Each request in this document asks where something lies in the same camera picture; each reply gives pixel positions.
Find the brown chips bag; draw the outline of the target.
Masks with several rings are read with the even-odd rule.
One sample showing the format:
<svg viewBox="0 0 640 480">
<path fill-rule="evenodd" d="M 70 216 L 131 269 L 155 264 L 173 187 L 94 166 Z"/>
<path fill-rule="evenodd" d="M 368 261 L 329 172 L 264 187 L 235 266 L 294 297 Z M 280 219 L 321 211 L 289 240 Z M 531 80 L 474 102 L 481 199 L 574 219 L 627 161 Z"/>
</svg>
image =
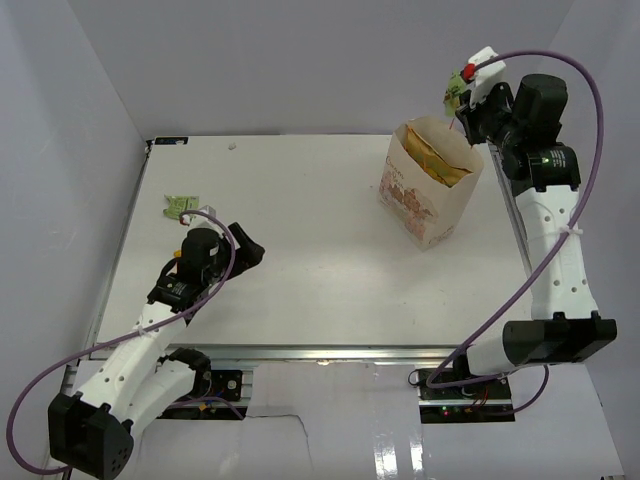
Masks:
<svg viewBox="0 0 640 480">
<path fill-rule="evenodd" d="M 426 174 L 449 188 L 455 186 L 462 178 L 472 173 L 469 169 L 455 167 L 447 163 L 434 147 L 411 125 L 407 125 L 404 149 Z"/>
</svg>

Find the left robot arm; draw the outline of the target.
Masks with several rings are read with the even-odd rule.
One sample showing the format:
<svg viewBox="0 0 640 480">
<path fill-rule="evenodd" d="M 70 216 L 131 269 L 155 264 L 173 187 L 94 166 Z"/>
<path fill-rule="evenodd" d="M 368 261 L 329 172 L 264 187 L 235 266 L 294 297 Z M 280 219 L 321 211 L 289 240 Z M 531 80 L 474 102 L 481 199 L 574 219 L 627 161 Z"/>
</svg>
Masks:
<svg viewBox="0 0 640 480">
<path fill-rule="evenodd" d="M 237 223 L 189 229 L 147 296 L 132 331 L 76 392 L 48 408 L 54 459 L 96 479 L 125 468 L 143 430 L 172 403 L 199 399 L 211 387 L 211 361 L 193 348 L 167 349 L 204 299 L 225 280 L 257 266 L 265 254 Z"/>
</svg>

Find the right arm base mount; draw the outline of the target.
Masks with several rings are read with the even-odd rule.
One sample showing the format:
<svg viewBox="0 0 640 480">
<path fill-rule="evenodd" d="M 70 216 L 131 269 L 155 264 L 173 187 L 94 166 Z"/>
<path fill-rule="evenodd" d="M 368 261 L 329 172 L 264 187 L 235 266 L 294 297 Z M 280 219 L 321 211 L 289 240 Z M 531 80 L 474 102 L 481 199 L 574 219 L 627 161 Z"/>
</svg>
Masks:
<svg viewBox="0 0 640 480">
<path fill-rule="evenodd" d="M 431 389 L 428 369 L 414 369 L 408 383 L 417 390 L 422 425 L 514 422 L 514 405 L 507 380 L 465 387 Z"/>
</svg>

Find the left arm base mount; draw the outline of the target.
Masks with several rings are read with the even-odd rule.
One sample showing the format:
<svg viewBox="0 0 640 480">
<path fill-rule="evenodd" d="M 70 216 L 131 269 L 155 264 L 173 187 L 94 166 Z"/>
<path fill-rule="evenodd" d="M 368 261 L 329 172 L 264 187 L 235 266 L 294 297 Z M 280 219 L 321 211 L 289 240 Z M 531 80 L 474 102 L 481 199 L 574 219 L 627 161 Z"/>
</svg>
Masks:
<svg viewBox="0 0 640 480">
<path fill-rule="evenodd" d="M 216 369 L 208 356 L 192 348 L 178 348 L 163 357 L 161 363 L 167 361 L 179 362 L 195 372 L 193 388 L 174 402 L 172 409 L 195 406 L 211 409 L 241 400 L 244 377 L 241 370 Z"/>
</svg>

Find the green triangular snack packet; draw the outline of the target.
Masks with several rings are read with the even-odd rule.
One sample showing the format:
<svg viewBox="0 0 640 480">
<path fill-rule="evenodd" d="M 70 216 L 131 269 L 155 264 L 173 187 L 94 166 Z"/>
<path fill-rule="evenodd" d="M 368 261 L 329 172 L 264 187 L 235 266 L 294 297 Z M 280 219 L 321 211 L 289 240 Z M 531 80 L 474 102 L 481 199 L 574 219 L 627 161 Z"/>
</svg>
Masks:
<svg viewBox="0 0 640 480">
<path fill-rule="evenodd" d="M 451 74 L 443 98 L 444 113 L 447 117 L 455 116 L 461 104 L 461 97 L 470 90 L 472 83 L 473 73 L 458 71 Z"/>
</svg>

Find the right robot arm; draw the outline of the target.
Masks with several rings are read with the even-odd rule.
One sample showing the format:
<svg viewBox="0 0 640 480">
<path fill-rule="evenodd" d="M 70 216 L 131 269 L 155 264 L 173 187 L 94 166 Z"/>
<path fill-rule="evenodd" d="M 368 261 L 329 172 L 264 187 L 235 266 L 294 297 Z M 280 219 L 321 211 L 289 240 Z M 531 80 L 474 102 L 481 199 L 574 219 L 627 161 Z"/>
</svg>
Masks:
<svg viewBox="0 0 640 480">
<path fill-rule="evenodd" d="M 531 317 L 510 320 L 501 333 L 469 346 L 455 360 L 453 390 L 472 399 L 487 376 L 544 364 L 577 363 L 617 337 L 615 320 L 600 315 L 591 293 L 573 214 L 584 192 L 575 151 L 558 141 L 568 100 L 565 82 L 525 76 L 518 90 L 499 82 L 486 99 L 465 99 L 457 116 L 471 144 L 487 144 L 501 171 L 531 268 Z"/>
</svg>

